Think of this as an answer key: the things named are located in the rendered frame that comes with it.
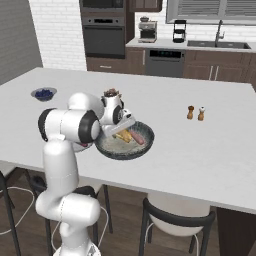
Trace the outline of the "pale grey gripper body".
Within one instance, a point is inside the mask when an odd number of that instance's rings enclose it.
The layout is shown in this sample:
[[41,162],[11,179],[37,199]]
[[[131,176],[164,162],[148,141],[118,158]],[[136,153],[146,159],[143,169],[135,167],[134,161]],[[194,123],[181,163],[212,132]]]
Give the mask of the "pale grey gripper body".
[[112,136],[122,130],[129,128],[130,126],[134,125],[136,122],[133,116],[127,118],[124,117],[118,124],[116,125],[103,125],[102,131],[105,136]]

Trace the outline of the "yellow bun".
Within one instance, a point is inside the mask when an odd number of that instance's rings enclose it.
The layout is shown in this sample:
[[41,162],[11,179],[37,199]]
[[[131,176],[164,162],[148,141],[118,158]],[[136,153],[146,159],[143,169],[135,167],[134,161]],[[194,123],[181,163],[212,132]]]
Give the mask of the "yellow bun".
[[132,140],[132,136],[128,130],[122,130],[115,134],[115,136],[126,143],[129,143]]

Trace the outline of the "pink sausage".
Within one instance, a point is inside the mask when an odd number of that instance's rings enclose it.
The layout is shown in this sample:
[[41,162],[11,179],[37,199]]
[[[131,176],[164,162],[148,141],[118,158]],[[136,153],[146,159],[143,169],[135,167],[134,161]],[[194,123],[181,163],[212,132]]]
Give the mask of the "pink sausage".
[[144,139],[138,134],[136,133],[134,130],[129,130],[129,133],[131,134],[132,138],[139,144],[139,145],[143,145]]

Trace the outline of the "dark grey speckled bowl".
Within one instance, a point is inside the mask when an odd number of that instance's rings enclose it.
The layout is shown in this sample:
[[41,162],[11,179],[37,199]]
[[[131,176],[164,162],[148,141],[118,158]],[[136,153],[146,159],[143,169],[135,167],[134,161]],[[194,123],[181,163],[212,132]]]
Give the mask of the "dark grey speckled bowl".
[[113,136],[106,137],[103,132],[100,133],[94,142],[96,148],[106,157],[115,160],[132,160],[141,157],[149,151],[154,142],[153,130],[143,122],[136,121],[134,125],[128,128],[128,131],[134,131],[138,134],[144,143],[140,145],[134,139],[129,143]]

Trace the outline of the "blue bowl of berries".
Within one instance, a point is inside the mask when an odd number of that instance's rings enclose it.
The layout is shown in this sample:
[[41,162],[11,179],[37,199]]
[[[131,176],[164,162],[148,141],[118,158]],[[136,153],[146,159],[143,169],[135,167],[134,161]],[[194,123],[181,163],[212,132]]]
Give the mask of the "blue bowl of berries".
[[31,96],[41,102],[45,102],[45,101],[50,101],[56,93],[57,93],[57,90],[55,88],[44,87],[44,88],[38,88],[32,91]]

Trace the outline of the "white pot with brown plant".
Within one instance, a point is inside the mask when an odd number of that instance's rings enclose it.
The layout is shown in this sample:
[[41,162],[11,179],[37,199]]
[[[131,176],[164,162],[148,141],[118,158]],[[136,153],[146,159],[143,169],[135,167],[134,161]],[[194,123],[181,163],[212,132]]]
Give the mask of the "white pot with brown plant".
[[105,91],[104,92],[104,96],[105,97],[115,97],[115,96],[118,96],[119,98],[122,97],[122,95],[115,88],[111,88],[111,89]]

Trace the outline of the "grey dishwasher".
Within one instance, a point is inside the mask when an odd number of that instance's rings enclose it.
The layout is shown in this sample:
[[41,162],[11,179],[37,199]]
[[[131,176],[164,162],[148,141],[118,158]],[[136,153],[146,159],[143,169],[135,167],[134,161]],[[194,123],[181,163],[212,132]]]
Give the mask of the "grey dishwasher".
[[145,54],[145,74],[181,78],[184,59],[184,50],[147,49]]

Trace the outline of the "silver coffee machine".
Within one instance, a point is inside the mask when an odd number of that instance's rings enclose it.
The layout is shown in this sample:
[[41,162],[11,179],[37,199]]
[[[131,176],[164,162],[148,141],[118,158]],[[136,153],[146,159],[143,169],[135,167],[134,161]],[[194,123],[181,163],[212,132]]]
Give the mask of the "silver coffee machine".
[[140,18],[138,24],[140,43],[154,43],[157,39],[157,22],[150,20],[148,17],[143,16]]

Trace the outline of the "black toaster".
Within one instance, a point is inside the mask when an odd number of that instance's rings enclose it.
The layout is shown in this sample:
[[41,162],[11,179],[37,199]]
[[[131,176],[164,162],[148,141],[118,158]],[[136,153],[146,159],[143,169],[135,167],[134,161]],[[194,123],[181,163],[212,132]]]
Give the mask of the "black toaster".
[[183,43],[186,40],[186,20],[175,20],[173,29],[173,42]]

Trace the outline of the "brown base cupboard run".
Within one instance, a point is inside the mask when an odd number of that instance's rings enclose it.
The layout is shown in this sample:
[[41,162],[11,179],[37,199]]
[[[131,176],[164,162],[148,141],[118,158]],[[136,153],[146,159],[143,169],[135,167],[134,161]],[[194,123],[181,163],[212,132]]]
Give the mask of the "brown base cupboard run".
[[256,53],[182,50],[173,64],[150,59],[150,49],[126,48],[125,59],[87,57],[88,71],[249,83],[256,91]]

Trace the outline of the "dark sink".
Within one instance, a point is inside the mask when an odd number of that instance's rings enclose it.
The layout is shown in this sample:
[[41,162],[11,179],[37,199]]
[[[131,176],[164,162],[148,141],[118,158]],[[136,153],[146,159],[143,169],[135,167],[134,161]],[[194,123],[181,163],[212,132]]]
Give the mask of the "dark sink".
[[230,48],[230,49],[251,49],[245,42],[215,42],[215,41],[196,41],[189,40],[187,46],[208,47],[208,48]]

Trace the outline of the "silver tap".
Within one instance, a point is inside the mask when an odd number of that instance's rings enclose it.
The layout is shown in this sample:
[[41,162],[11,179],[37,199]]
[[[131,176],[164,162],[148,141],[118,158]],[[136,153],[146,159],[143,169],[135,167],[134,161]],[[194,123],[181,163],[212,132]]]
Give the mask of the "silver tap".
[[225,32],[223,32],[222,35],[220,34],[222,24],[223,24],[223,20],[220,20],[219,24],[218,24],[218,29],[217,29],[217,32],[216,32],[216,36],[215,36],[215,41],[214,41],[215,47],[217,47],[218,41],[220,39],[224,39],[224,36],[225,36]]

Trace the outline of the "grey window blind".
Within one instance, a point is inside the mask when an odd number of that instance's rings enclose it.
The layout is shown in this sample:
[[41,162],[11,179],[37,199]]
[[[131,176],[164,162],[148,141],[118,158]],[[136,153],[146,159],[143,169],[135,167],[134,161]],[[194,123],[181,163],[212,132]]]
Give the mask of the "grey window blind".
[[256,25],[256,0],[167,0],[166,23]]

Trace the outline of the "black wall oven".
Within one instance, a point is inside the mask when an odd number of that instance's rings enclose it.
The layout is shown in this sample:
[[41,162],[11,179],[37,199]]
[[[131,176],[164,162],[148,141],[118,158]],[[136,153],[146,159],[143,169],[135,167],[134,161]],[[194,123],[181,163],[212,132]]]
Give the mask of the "black wall oven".
[[125,58],[124,0],[80,0],[85,54]]

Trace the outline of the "brown wall cupboard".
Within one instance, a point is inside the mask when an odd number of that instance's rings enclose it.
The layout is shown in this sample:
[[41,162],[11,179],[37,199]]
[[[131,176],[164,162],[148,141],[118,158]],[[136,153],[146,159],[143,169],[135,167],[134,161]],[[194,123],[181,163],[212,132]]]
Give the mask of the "brown wall cupboard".
[[129,0],[131,12],[160,12],[163,0]]

